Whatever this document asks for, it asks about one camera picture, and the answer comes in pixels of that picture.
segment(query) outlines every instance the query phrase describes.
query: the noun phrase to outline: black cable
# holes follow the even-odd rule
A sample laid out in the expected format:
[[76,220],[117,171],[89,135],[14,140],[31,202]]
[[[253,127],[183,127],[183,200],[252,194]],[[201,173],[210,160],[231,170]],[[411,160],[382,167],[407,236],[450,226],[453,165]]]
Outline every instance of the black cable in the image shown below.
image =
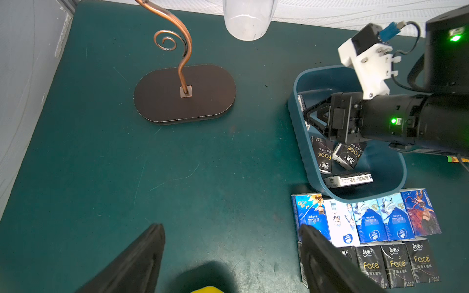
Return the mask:
[[428,92],[426,89],[416,84],[416,79],[423,69],[424,69],[424,54],[420,56],[417,62],[415,62],[412,69],[409,71],[409,74],[407,74],[407,83],[414,90],[418,90],[421,92]]
[[463,157],[461,156],[461,154],[448,153],[447,151],[432,150],[432,149],[400,150],[392,146],[389,146],[389,148],[392,150],[398,151],[399,153],[403,153],[403,154],[419,153],[419,154],[426,154],[426,155],[453,156],[458,159],[458,161],[461,163],[464,169],[466,169],[466,171],[469,173],[469,168],[466,166],[466,164],[463,163],[462,161]]
[[469,168],[466,166],[466,164],[462,161],[461,154],[457,154],[456,158],[458,158],[458,161],[461,163],[461,165],[466,169],[466,171],[469,173]]
[[[393,58],[396,57],[398,54],[407,55],[407,54],[409,54],[410,52],[412,52],[412,51],[415,49],[415,47],[417,47],[417,43],[418,43],[418,41],[420,40],[420,27],[419,27],[418,24],[415,23],[415,22],[406,22],[406,25],[409,25],[409,24],[412,24],[412,25],[415,26],[415,28],[417,29],[417,38],[415,39],[415,43],[414,43],[414,45],[412,46],[412,48],[411,48],[409,51],[407,51],[407,52],[404,52],[403,50],[397,50],[396,52],[394,52]],[[391,71],[394,71],[394,62],[392,62],[392,61],[391,61]],[[391,74],[391,78],[392,78],[392,80],[393,80],[398,86],[400,86],[400,87],[403,88],[403,89],[412,90],[412,91],[419,91],[419,90],[410,88],[410,87],[408,87],[408,86],[405,86],[405,85],[403,85],[403,84],[400,84],[400,83],[397,81],[397,79],[394,77],[393,74]]]

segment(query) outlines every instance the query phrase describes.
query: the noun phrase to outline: blue tissue pack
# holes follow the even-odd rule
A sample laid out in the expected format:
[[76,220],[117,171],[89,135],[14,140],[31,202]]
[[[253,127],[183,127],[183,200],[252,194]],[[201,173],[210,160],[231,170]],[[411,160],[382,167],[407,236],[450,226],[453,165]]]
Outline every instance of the blue tissue pack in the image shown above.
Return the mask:
[[377,199],[389,241],[414,238],[401,193]]
[[407,208],[415,236],[441,233],[437,215],[426,189],[403,189],[401,190],[401,196]]
[[376,199],[352,204],[360,243],[387,241],[383,219]]
[[295,214],[296,235],[299,241],[301,241],[299,231],[302,224],[315,227],[327,240],[331,240],[324,201],[320,193],[292,195],[292,203]]

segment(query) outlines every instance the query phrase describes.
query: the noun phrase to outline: clear plastic cup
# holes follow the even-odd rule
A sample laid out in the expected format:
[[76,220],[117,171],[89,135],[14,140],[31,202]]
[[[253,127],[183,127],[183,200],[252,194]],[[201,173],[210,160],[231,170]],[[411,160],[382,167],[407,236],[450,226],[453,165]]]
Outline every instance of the clear plastic cup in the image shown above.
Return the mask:
[[257,40],[267,32],[277,2],[278,0],[223,0],[227,30],[240,40]]

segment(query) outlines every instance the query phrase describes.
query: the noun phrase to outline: black oval base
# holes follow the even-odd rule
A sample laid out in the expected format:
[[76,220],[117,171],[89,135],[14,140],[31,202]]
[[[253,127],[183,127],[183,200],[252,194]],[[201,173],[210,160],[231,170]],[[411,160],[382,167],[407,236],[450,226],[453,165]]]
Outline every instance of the black oval base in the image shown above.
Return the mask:
[[177,68],[150,72],[134,91],[140,115],[158,124],[175,124],[218,118],[231,108],[236,84],[228,71],[215,65],[187,66],[182,71],[192,96],[181,98]]

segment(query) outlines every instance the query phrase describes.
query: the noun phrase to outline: printed logo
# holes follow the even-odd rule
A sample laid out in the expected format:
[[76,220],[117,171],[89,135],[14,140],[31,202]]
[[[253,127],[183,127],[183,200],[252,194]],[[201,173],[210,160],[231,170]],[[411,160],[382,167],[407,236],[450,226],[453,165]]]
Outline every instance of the printed logo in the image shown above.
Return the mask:
[[373,239],[373,240],[376,240],[379,238],[379,232],[378,230],[375,230],[373,232],[370,233],[370,238]]
[[354,160],[353,158],[349,157],[349,156],[345,156],[344,158],[345,158],[349,163],[355,162],[355,160]]
[[397,254],[399,253],[399,248],[396,248],[396,247],[390,247],[389,248],[389,254],[390,255],[394,255],[394,254]]
[[412,243],[412,250],[417,251],[417,250],[422,250],[424,246],[422,244],[415,244]]
[[363,256],[370,256],[370,255],[371,255],[371,250],[363,249]]
[[344,236],[344,242],[345,243],[350,244],[350,243],[352,243],[352,240],[353,240],[352,234],[347,234],[347,235]]
[[407,237],[407,230],[402,228],[399,231],[397,231],[397,236],[401,239],[404,239]]

